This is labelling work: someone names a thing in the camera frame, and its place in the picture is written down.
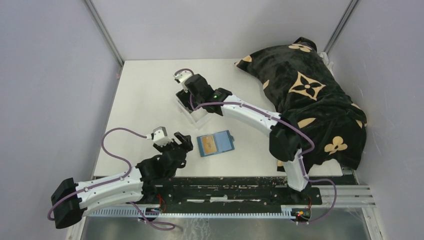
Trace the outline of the black blanket with beige flowers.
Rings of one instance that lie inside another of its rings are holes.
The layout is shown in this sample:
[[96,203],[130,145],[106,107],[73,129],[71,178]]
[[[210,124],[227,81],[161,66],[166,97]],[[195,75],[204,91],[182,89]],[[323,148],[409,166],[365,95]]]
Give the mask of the black blanket with beige flowers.
[[294,119],[306,135],[305,169],[336,160],[357,169],[367,140],[367,117],[336,82],[316,44],[300,37],[291,44],[253,52],[235,63],[257,78],[275,110]]

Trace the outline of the clear plastic tray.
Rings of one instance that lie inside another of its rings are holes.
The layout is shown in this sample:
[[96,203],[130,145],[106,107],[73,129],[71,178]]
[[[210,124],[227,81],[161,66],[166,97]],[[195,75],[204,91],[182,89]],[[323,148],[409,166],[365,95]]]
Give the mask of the clear plastic tray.
[[184,106],[183,103],[175,97],[176,105],[179,111],[186,117],[188,122],[193,125],[196,129],[201,129],[211,119],[212,114],[208,113],[205,109],[200,108],[199,110],[192,111],[188,107]]

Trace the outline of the blue leather card holder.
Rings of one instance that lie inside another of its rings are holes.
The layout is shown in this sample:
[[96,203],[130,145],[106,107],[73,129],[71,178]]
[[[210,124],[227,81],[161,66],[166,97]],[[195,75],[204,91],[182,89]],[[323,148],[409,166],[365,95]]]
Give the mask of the blue leather card holder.
[[[207,136],[207,135],[213,135],[213,137],[214,137],[216,147],[217,147],[217,152],[214,153],[214,154],[209,154],[209,155],[204,154],[202,143],[201,143],[201,137]],[[233,151],[235,149],[234,138],[233,138],[233,136],[231,136],[229,130],[215,132],[215,133],[206,134],[206,135],[201,135],[201,136],[198,136],[196,138],[196,141],[197,141],[197,145],[198,145],[198,149],[199,149],[199,154],[200,154],[201,157],[207,157],[207,156],[222,154],[222,153],[225,153],[225,152]]]

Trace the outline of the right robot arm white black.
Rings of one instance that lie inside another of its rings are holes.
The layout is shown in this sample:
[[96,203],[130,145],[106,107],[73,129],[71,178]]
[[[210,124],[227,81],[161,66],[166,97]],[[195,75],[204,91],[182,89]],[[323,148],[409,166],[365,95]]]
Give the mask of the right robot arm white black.
[[176,97],[189,113],[203,109],[209,114],[238,120],[267,136],[270,154],[283,163],[289,199],[302,204],[309,198],[311,183],[303,163],[307,150],[303,150],[301,141],[310,143],[309,151],[315,145],[300,131],[296,121],[251,105],[227,89],[213,89],[203,76],[187,68],[178,70],[173,77],[182,87]]

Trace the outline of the gold VIP card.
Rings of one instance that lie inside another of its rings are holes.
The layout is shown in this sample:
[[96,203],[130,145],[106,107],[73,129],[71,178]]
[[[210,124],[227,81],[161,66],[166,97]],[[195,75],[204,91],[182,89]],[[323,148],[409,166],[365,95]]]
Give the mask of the gold VIP card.
[[200,140],[205,155],[211,155],[217,152],[218,149],[213,135],[202,136]]

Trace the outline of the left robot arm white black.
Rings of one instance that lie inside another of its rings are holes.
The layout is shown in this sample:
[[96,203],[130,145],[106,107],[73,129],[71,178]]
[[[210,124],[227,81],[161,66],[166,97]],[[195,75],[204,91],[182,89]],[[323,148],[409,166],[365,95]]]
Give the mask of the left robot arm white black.
[[156,200],[156,183],[175,176],[187,164],[187,154],[193,150],[192,137],[180,132],[169,138],[163,127],[154,130],[144,139],[153,141],[159,152],[122,173],[95,180],[75,182],[64,179],[51,195],[52,207],[47,218],[56,229],[65,229],[80,222],[89,214],[119,204]]

